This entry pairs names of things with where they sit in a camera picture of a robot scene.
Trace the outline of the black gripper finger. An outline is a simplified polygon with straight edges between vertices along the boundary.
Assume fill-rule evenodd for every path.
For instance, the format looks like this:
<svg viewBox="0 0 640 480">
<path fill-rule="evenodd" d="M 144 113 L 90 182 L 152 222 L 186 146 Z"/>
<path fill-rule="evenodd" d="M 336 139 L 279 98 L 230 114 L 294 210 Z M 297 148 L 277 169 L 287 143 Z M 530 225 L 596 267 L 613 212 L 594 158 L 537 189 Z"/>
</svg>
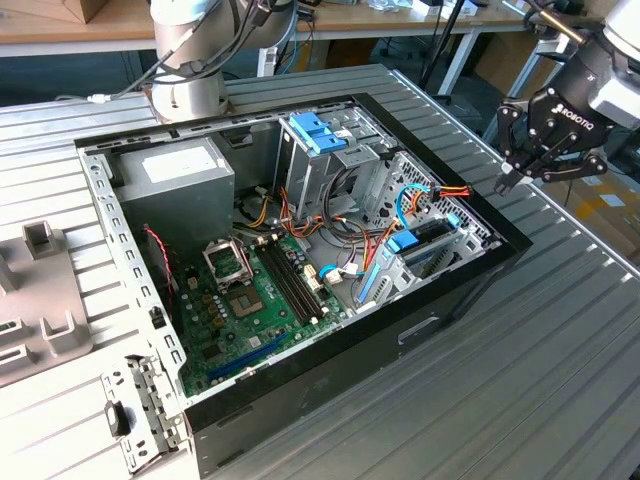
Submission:
<svg viewBox="0 0 640 480">
<path fill-rule="evenodd" d="M 504 174 L 504 194 L 519 184 L 530 184 L 535 179 L 555 183 L 607 172 L 602 148 L 578 148 L 581 137 L 570 132 L 559 140 L 542 136 L 529 138 L 528 145 L 507 157 L 511 169 Z"/>
<path fill-rule="evenodd" d="M 496 181 L 494 190 L 506 196 L 521 183 L 531 163 L 531 149 L 528 136 L 522 130 L 528 111 L 528 102 L 522 99 L 506 98 L 497 109 L 498 151 L 503 157 L 502 174 Z"/>
</svg>

